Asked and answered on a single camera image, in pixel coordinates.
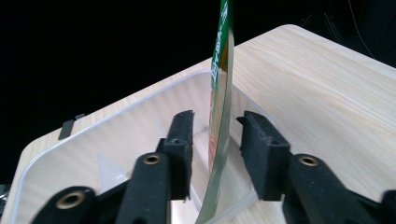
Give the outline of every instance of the wooden table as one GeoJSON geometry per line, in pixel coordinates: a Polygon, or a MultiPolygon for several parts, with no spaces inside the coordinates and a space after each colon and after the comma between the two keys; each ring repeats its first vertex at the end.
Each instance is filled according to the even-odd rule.
{"type": "MultiPolygon", "coordinates": [[[[72,134],[198,70],[210,59],[76,121],[72,134]]],[[[396,189],[396,69],[293,25],[237,46],[233,84],[276,121],[293,153],[317,156],[347,188],[379,201],[396,189]]],[[[21,172],[58,144],[60,129],[26,147],[8,197],[8,223],[21,172]]],[[[228,222],[285,222],[279,203],[256,202],[228,222]]]]}

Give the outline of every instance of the screw hole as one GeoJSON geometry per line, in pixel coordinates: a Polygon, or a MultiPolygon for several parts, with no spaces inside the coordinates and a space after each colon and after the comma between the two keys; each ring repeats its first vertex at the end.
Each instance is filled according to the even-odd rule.
{"type": "Polygon", "coordinates": [[[74,191],[64,195],[56,203],[56,207],[59,209],[69,209],[78,206],[85,200],[85,194],[83,191],[74,191]]]}
{"type": "Polygon", "coordinates": [[[300,163],[307,165],[307,166],[317,166],[318,162],[312,157],[303,156],[298,159],[300,163]]]}
{"type": "Polygon", "coordinates": [[[161,161],[161,158],[157,155],[153,155],[153,156],[147,156],[144,159],[144,163],[148,164],[148,165],[153,165],[153,164],[157,164],[158,162],[161,161]]]}
{"type": "Polygon", "coordinates": [[[180,143],[180,140],[179,139],[177,139],[177,138],[175,138],[175,139],[172,139],[172,141],[171,141],[172,143],[176,143],[176,144],[179,144],[180,143]]]}

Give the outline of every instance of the white plastic tray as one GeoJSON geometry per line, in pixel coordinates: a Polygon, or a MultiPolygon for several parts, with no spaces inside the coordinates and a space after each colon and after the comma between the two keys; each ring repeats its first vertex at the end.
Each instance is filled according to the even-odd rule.
{"type": "MultiPolygon", "coordinates": [[[[173,116],[190,109],[194,112],[191,201],[173,204],[172,221],[191,223],[202,206],[209,179],[210,77],[210,71],[186,76],[38,155],[21,176],[12,223],[30,223],[46,201],[61,189],[87,186],[100,194],[127,180],[134,161],[155,151],[160,138],[166,137],[173,116]],[[194,208],[188,210],[188,215],[185,210],[179,211],[180,206],[192,207],[191,203],[194,208]]],[[[238,150],[242,125],[235,119],[243,116],[245,110],[267,116],[244,93],[233,88],[231,144],[213,219],[216,221],[231,217],[234,211],[256,200],[238,150]]]]}

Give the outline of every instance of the wood grain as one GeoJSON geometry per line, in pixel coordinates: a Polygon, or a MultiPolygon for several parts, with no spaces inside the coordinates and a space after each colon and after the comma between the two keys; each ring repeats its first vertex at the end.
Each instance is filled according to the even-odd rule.
{"type": "MultiPolygon", "coordinates": [[[[208,68],[210,59],[79,119],[72,134],[208,68]]],[[[384,190],[396,189],[396,69],[285,25],[235,48],[233,84],[276,122],[293,153],[323,159],[347,188],[376,201],[384,190]]],[[[3,223],[9,222],[22,170],[59,143],[59,131],[22,152],[3,223]]],[[[282,223],[280,205],[256,202],[219,222],[282,223]]]]}

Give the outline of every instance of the transparent plastic box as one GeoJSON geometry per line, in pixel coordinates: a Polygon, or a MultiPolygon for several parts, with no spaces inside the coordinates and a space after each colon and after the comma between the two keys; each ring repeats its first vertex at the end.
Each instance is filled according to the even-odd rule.
{"type": "MultiPolygon", "coordinates": [[[[172,223],[194,222],[203,206],[209,180],[210,77],[209,70],[183,77],[35,157],[22,173],[12,223],[30,223],[47,200],[62,189],[87,186],[101,194],[129,179],[135,160],[155,151],[160,138],[166,137],[173,116],[185,110],[194,112],[191,199],[172,203],[172,223]]],[[[217,214],[209,222],[225,222],[257,201],[239,152],[242,125],[236,118],[243,116],[245,110],[271,120],[233,87],[229,154],[217,214]]]]}

